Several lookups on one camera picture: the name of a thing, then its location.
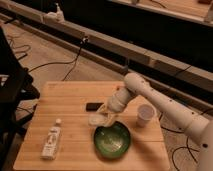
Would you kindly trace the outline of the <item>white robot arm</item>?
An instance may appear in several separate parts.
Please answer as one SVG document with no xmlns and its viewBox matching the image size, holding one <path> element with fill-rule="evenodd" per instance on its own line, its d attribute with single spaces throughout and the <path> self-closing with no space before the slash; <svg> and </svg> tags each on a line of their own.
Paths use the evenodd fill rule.
<svg viewBox="0 0 213 171">
<path fill-rule="evenodd" d="M 99 109 L 110 116 L 122 113 L 128 103 L 141 95 L 179 127 L 191 140 L 200 146 L 196 171 L 213 171 L 213 120 L 208 120 L 195 111 L 155 90 L 140 75 L 128 73 L 124 86 L 113 94 Z"/>
</svg>

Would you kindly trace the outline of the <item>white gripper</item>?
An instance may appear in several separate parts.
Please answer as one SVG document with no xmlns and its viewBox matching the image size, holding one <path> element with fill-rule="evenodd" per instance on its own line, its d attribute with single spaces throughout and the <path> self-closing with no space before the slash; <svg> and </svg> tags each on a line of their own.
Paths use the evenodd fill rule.
<svg viewBox="0 0 213 171">
<path fill-rule="evenodd" d="M 118 117 L 116 113 L 123 112 L 128 103 L 134 98 L 135 94 L 129 91 L 126 87 L 121 87 L 119 90 L 117 90 L 108 99 L 108 106 L 106 104 L 102 104 L 97 110 L 98 113 L 108 113 L 109 110 L 113 112 L 107 115 L 107 120 L 105 121 L 104 125 L 112 126 Z"/>
</svg>

